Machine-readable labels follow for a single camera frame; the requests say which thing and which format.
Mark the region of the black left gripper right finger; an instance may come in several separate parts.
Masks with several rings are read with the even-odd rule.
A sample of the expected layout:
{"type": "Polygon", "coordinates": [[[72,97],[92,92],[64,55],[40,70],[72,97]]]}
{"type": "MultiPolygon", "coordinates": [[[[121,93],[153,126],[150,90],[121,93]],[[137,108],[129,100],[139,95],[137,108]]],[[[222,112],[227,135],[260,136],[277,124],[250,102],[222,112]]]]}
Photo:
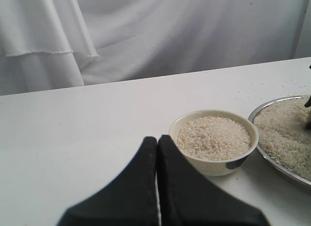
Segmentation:
{"type": "Polygon", "coordinates": [[[164,226],[268,226],[261,210],[218,188],[181,154],[172,138],[157,145],[157,184],[164,226]]]}

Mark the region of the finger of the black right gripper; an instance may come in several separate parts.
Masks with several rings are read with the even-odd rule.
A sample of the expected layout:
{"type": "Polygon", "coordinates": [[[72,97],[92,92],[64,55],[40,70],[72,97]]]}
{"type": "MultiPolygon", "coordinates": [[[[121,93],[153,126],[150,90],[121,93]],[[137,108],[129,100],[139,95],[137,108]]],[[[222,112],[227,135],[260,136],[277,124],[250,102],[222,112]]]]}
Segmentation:
{"type": "Polygon", "coordinates": [[[304,107],[309,108],[308,116],[307,116],[306,123],[305,123],[305,129],[310,130],[311,129],[311,110],[310,110],[310,108],[311,108],[311,96],[309,97],[308,101],[304,104],[304,107]]]}

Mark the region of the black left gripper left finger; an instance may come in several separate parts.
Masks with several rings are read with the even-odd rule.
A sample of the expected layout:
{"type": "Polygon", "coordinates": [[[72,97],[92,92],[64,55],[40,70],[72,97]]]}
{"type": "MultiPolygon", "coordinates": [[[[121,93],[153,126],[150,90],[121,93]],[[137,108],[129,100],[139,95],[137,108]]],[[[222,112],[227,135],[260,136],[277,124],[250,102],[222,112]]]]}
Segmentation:
{"type": "Polygon", "coordinates": [[[137,153],[106,187],[68,208],[60,226],[156,226],[157,140],[145,137],[137,153]]]}

